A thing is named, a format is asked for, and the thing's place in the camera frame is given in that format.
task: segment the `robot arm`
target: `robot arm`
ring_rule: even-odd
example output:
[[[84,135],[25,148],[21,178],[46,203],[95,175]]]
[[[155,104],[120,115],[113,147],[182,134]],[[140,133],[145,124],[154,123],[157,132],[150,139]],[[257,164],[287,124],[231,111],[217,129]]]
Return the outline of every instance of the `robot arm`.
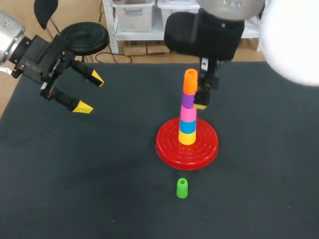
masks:
[[[219,62],[233,59],[245,21],[261,13],[265,0],[198,0],[198,14],[176,12],[166,23],[165,43],[180,54],[198,56],[198,90],[194,106],[205,109],[218,89]]]
[[[69,67],[99,87],[104,84],[101,77],[95,70],[76,61],[59,35],[52,42],[37,35],[31,40],[24,36],[24,30],[22,24],[0,10],[0,64],[10,61],[15,65],[14,70],[6,72],[14,78],[22,74],[39,83],[40,95],[45,99],[54,99],[72,112],[89,114],[92,107],[59,91],[55,83]]]

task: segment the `black seat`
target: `black seat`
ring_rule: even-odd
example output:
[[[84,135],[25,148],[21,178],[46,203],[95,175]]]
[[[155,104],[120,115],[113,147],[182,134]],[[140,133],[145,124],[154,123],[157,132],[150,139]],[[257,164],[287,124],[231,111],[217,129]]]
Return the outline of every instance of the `black seat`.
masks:
[[[109,33],[96,22],[79,22],[63,29],[60,35],[77,56],[88,56],[102,51],[109,44]]]
[[[58,7],[58,0],[35,0],[34,14],[45,30]],[[109,44],[107,29],[96,22],[79,22],[63,29],[60,33],[77,56],[89,56],[103,50]]]

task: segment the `white storage bin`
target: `white storage bin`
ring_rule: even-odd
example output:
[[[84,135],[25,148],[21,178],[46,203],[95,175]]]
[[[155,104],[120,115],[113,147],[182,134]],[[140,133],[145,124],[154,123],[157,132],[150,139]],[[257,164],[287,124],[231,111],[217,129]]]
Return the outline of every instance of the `white storage bin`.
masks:
[[[196,0],[158,0],[158,7],[161,9],[164,29],[167,19],[172,13],[177,11],[198,13],[200,9]]]
[[[151,31],[155,0],[121,0],[113,2],[122,31]]]

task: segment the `orange cup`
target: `orange cup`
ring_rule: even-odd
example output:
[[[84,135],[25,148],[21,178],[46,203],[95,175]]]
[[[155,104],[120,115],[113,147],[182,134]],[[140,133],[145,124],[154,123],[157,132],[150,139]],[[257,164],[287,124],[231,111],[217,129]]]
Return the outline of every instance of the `orange cup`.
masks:
[[[194,95],[197,91],[197,78],[198,73],[195,69],[188,69],[184,75],[184,87],[185,94]]]

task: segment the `black table mat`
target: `black table mat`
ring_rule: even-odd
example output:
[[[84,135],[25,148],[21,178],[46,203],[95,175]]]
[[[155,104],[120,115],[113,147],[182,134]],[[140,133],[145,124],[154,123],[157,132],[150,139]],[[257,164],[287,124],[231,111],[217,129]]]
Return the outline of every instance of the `black table mat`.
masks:
[[[319,237],[319,89],[266,63],[222,66],[199,116],[216,160],[181,172],[155,152],[196,65],[95,65],[97,88],[67,71],[60,89],[93,105],[72,114],[21,79],[0,120],[1,239]],[[189,196],[175,187],[186,177]]]

